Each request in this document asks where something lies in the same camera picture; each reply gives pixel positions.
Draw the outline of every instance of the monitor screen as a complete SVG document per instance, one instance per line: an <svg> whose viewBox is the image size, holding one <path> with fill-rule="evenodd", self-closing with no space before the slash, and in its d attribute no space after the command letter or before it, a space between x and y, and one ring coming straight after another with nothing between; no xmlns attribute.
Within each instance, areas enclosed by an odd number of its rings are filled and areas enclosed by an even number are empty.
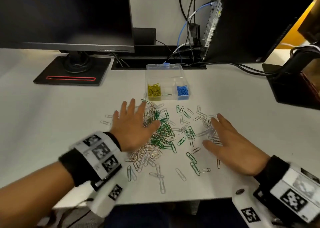
<svg viewBox="0 0 320 228"><path fill-rule="evenodd" d="M134 51L129 0L0 0L0 48Z"/></svg>

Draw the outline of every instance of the computer monitor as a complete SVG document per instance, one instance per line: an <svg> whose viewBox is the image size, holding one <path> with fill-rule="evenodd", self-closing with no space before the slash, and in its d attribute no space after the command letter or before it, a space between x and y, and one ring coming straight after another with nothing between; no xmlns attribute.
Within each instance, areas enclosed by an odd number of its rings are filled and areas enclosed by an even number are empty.
<svg viewBox="0 0 320 228"><path fill-rule="evenodd" d="M35 83L96 85L93 79L102 79L110 59L97 60L86 51L134 52L130 2L0 0L0 48L68 51Z"/></svg>

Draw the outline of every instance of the pile of blue paper clips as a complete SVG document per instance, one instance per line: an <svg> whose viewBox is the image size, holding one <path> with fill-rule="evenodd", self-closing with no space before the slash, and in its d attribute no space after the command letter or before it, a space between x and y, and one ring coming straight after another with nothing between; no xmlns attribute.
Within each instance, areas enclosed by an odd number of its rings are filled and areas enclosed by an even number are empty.
<svg viewBox="0 0 320 228"><path fill-rule="evenodd" d="M189 92L188 92L188 87L185 86L177 86L177 90L178 90L178 96L188 96Z"/></svg>

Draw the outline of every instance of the hand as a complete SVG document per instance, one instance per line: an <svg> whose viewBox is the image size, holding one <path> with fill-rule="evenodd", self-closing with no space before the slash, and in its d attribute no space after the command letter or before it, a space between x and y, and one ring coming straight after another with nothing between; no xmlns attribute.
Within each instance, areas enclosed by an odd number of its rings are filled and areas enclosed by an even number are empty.
<svg viewBox="0 0 320 228"><path fill-rule="evenodd" d="M239 134L221 114L217 117L219 121L212 118L211 123L223 146L215 145L209 140L204 140L203 146L234 171L249 176L259 174L270 156Z"/></svg>
<svg viewBox="0 0 320 228"><path fill-rule="evenodd" d="M141 103L136 113L134 113L134 99L131 99L128 111L126 107L127 102L124 101L121 105L120 116L118 111L114 112L110 133L117 138L122 151L131 152L144 145L160 127L161 122L157 120L148 127L143 126L143 114L146 102Z"/></svg>

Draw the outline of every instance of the monitor stand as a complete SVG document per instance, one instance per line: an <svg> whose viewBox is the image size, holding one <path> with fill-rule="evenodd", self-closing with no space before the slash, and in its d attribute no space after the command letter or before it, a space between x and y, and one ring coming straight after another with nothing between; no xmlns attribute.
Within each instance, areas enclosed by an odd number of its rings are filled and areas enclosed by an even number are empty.
<svg viewBox="0 0 320 228"><path fill-rule="evenodd" d="M33 81L35 84L99 86L111 62L110 58L94 58L85 52L68 51L49 64Z"/></svg>

